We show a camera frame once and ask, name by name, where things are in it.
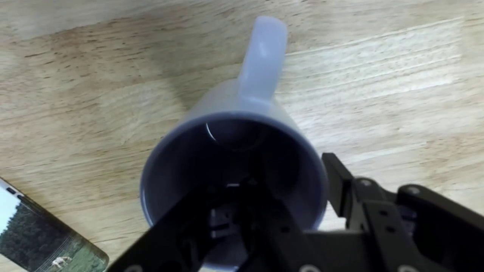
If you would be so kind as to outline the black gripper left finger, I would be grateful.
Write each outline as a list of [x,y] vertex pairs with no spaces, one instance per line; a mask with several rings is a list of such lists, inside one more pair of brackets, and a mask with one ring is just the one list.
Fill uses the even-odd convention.
[[243,240],[237,272],[302,272],[314,249],[287,205],[253,178],[188,193],[108,272],[199,272],[234,235]]

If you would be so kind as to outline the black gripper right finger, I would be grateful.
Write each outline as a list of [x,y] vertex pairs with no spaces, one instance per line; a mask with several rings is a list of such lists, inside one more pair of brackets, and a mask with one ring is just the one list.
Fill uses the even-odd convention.
[[329,201],[368,252],[370,272],[484,272],[484,216],[433,188],[389,192],[323,154]]

